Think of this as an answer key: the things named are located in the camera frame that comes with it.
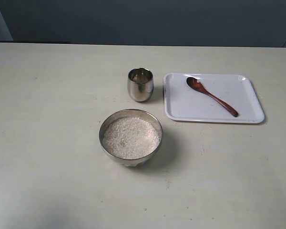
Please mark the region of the steel bowl of rice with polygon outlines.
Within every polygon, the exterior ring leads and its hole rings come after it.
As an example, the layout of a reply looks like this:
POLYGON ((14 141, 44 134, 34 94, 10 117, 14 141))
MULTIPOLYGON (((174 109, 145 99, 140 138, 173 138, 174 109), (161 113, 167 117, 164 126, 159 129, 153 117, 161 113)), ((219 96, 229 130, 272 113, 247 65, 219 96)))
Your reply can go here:
POLYGON ((159 150, 163 128, 147 111, 125 109, 105 119, 99 130, 104 153, 126 167, 135 167, 151 159, 159 150))

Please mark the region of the white plastic tray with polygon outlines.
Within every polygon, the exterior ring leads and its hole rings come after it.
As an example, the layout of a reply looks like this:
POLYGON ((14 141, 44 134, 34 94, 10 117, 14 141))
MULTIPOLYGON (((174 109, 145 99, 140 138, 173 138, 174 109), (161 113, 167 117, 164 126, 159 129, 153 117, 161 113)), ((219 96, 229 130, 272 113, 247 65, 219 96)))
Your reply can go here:
POLYGON ((251 81, 238 74, 169 73, 164 77, 166 115, 175 121, 259 124, 265 115, 251 81), (214 99, 192 89, 186 82, 196 78, 207 91, 237 112, 233 117, 214 99))

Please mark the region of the small steel cup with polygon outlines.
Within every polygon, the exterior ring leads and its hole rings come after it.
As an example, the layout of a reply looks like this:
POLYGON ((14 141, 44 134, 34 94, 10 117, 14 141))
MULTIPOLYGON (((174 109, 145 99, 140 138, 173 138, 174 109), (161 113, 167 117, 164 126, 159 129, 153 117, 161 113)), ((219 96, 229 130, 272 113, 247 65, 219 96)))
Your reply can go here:
POLYGON ((145 102, 153 94, 153 73, 145 68, 134 68, 127 78, 128 95, 136 102, 145 102))

